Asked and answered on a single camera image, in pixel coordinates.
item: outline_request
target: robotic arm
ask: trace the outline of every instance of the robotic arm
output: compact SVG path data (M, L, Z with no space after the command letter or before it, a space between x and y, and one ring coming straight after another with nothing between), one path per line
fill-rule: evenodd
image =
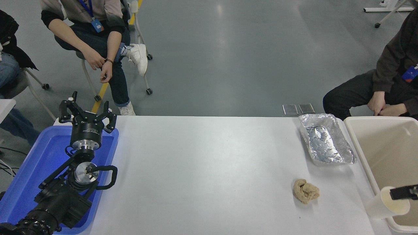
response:
M35 197L38 205L16 225L0 223L0 234L5 235L51 235L61 231L60 224L74 227L90 209L88 200L94 190L105 190L116 182L115 166L96 166L91 160L94 151L102 145L102 131L107 133L115 129L116 115L105 102L103 113L83 111L76 103L77 92L60 104L60 123L71 122L70 146L75 150L69 159L58 167L40 185L41 192ZM108 185L99 186L99 171L112 171L112 180Z

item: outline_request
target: white plastic bin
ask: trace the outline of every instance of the white plastic bin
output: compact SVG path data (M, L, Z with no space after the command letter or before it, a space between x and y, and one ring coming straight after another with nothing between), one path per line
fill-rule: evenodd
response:
M344 120L375 194L385 186L418 184L418 121L410 117ZM418 232L418 201L406 215L387 218L393 230Z

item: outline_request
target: white cup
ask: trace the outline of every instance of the white cup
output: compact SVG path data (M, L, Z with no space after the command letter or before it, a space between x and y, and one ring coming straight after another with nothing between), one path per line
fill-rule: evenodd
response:
M408 199L392 200L390 190L394 187L384 187L366 205L367 214L375 219L383 219L395 215L405 215L409 212L410 204Z

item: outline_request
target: beige rag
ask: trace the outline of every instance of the beige rag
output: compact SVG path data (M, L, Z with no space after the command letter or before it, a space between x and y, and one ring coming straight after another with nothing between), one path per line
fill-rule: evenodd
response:
M316 186L307 183L305 179L298 179L295 181L293 192L295 193L295 197L303 204L307 204L309 201L319 197L319 189Z

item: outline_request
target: lanyard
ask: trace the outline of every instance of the lanyard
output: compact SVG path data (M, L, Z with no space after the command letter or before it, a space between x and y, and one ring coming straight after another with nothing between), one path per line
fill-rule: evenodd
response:
M83 2L83 0L79 0L79 2L81 3L81 5L87 10L87 12L90 14L90 16L92 17L92 19L94 19L93 16L93 6L92 6L92 0L89 0L89 6L90 9L87 7L87 5Z

